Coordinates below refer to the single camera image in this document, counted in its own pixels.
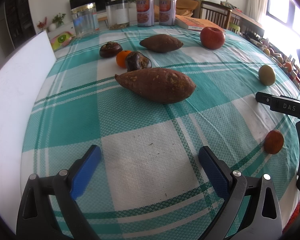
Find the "dark brown wrinkled fruit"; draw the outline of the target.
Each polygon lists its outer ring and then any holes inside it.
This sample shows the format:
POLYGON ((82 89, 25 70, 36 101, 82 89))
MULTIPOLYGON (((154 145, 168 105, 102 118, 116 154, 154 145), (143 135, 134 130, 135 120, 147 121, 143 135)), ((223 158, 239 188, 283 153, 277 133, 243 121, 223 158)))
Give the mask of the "dark brown wrinkled fruit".
POLYGON ((149 58, 138 51, 132 51, 126 56, 125 65, 127 72, 151 68, 152 62, 149 58))

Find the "large sweet potato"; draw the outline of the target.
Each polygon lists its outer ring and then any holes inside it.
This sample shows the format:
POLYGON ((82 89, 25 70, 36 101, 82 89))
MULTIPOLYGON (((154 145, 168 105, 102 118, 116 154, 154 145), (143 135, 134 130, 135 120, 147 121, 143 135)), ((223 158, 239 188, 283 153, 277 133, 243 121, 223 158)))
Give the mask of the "large sweet potato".
POLYGON ((185 100, 196 88, 191 78, 167 68, 145 68, 115 75, 122 87, 157 103, 169 104, 185 100))

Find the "red apple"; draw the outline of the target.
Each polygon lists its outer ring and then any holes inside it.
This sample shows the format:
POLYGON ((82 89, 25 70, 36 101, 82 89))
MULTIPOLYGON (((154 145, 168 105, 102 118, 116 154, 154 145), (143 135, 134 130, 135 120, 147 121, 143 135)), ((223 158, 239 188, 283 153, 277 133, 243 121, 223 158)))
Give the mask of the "red apple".
POLYGON ((210 50, 216 50, 223 46, 225 35, 222 30, 215 27, 205 27, 200 32, 202 46, 210 50))

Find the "wooden dining chair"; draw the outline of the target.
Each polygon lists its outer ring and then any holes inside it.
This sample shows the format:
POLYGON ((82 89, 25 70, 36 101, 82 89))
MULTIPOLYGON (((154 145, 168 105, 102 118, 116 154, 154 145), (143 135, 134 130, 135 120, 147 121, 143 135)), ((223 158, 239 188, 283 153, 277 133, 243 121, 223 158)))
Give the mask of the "wooden dining chair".
POLYGON ((201 0, 199 18, 213 22, 214 24, 228 29, 232 10, 221 4, 201 0))

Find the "orange mandarin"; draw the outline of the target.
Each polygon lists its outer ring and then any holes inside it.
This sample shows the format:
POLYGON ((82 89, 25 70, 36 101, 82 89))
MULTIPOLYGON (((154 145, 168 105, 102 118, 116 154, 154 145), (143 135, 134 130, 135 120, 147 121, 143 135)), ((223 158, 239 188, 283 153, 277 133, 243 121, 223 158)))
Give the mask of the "orange mandarin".
POLYGON ((126 68, 126 57, 130 54, 130 50, 123 50, 119 52, 116 56, 116 63, 121 68, 126 68))

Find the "small green-brown pear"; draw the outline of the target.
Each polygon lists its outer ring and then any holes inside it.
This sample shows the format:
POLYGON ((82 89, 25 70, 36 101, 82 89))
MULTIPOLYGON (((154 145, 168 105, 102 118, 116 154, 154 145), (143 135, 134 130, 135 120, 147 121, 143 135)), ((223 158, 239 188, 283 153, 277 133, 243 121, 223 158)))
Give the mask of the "small green-brown pear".
POLYGON ((276 81, 276 75, 273 68, 266 64, 259 68, 258 78, 265 86, 271 86, 276 81))

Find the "dark mangosteen far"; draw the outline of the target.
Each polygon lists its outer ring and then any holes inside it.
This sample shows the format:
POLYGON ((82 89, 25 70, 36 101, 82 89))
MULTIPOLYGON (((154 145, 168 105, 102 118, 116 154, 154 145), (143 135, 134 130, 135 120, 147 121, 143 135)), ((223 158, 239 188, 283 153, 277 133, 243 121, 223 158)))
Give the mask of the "dark mangosteen far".
POLYGON ((102 58, 109 58, 116 56, 121 51, 123 49, 119 43, 110 41, 101 46, 99 54, 102 58))

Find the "small sweet potato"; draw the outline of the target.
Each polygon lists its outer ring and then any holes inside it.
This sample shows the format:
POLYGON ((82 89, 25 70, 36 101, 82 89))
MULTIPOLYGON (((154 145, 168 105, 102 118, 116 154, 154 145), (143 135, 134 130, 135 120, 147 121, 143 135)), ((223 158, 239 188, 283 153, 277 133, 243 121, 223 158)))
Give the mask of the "small sweet potato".
POLYGON ((140 41, 140 45, 157 53, 168 53, 180 49, 184 44, 173 36, 158 34, 140 41))

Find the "orange lounge chair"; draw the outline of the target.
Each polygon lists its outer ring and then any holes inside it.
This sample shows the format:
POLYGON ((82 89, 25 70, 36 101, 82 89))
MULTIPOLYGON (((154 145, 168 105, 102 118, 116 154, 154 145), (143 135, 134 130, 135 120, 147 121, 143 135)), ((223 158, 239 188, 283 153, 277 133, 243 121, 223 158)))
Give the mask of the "orange lounge chair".
POLYGON ((174 20, 177 18, 177 15, 191 17, 198 5, 199 2, 195 0, 175 0, 174 20))

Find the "orange book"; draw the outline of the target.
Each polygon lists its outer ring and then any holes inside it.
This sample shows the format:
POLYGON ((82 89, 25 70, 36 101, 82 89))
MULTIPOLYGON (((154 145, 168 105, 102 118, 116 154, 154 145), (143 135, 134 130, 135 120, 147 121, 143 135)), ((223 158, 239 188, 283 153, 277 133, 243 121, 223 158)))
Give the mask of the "orange book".
POLYGON ((192 18, 187 16, 176 15, 175 24, 186 30, 201 31, 205 27, 212 27, 224 31, 223 28, 211 22, 210 20, 192 18))

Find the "teal plaid tablecloth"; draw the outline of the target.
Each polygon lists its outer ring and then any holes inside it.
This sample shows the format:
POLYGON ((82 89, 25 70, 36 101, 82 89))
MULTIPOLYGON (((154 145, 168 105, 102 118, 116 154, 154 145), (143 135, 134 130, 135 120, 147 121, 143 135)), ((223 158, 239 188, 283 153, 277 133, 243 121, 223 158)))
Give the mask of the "teal plaid tablecloth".
POLYGON ((286 224, 300 199, 297 119, 257 103, 258 91, 300 99, 273 60, 232 32, 218 50, 205 49, 197 32, 159 25, 79 38, 56 52, 34 103, 20 182, 25 185, 32 173, 46 177, 69 168, 94 144, 102 159, 77 203, 102 239, 197 239, 223 202, 198 161, 199 149, 207 145, 245 176, 269 174, 286 224), (140 45, 158 34, 184 45, 168 53, 140 45), (185 73, 195 91, 163 105, 121 87, 114 76, 125 69, 99 55, 108 41, 142 52, 154 67, 185 73), (258 78, 265 64, 276 75, 271 86, 258 78), (272 130, 284 137, 277 154, 263 147, 272 130))

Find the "black television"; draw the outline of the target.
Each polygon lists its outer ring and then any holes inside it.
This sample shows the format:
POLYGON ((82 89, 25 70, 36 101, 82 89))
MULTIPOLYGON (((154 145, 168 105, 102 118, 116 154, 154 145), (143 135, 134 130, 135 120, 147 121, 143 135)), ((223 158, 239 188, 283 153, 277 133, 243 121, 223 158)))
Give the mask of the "black television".
POLYGON ((106 3, 111 0, 70 0, 70 8, 74 9, 86 4, 95 3, 97 12, 104 12, 106 10, 106 3))

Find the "fruit basket on side table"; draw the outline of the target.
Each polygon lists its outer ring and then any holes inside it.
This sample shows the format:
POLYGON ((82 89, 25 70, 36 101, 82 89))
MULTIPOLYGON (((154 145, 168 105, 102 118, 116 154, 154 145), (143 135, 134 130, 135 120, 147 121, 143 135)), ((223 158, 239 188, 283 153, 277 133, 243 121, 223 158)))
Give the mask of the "fruit basket on side table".
POLYGON ((269 50, 270 57, 274 58, 279 63, 280 67, 286 70, 287 73, 292 72, 293 64, 289 57, 287 57, 281 50, 279 50, 279 48, 270 43, 268 39, 263 38, 261 40, 261 43, 263 44, 265 49, 269 50))

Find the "green plant white vase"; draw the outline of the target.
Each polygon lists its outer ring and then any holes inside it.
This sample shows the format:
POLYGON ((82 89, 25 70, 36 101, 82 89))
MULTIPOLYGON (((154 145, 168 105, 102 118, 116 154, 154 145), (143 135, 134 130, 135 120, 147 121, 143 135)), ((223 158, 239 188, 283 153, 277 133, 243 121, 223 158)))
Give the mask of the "green plant white vase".
POLYGON ((65 18, 65 13, 58 13, 54 18, 52 19, 52 23, 49 25, 48 30, 49 32, 52 32, 56 30, 58 27, 64 24, 63 20, 65 18))

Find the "small red-orange fruit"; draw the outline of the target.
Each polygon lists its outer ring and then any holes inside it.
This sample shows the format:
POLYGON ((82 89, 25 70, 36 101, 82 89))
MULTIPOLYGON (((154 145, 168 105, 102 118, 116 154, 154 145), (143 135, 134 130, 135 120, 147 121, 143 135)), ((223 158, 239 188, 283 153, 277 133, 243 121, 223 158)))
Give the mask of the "small red-orange fruit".
POLYGON ((264 150, 268 154, 277 154, 284 145, 284 137, 279 130, 270 131, 264 139, 264 150))

